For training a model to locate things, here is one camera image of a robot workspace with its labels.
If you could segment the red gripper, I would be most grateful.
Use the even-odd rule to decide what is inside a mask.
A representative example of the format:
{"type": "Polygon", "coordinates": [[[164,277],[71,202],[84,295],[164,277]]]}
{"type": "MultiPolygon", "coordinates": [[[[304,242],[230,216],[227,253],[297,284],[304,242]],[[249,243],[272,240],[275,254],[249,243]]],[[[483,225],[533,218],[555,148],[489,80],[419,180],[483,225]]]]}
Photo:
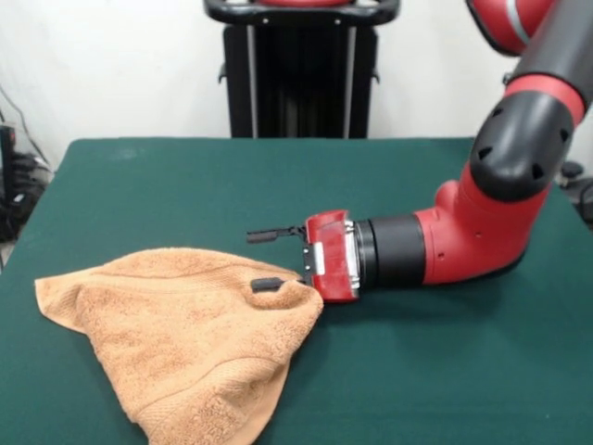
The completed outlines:
{"type": "MultiPolygon", "coordinates": [[[[304,226],[288,226],[246,233],[246,242],[261,244],[282,236],[307,239],[306,250],[312,264],[306,266],[310,285],[325,302],[349,303],[359,298],[360,259],[355,240],[355,224],[347,210],[329,210],[312,215],[304,226]]],[[[303,279],[257,278],[250,282],[253,293],[277,292],[289,282],[302,285],[303,279]]]]}

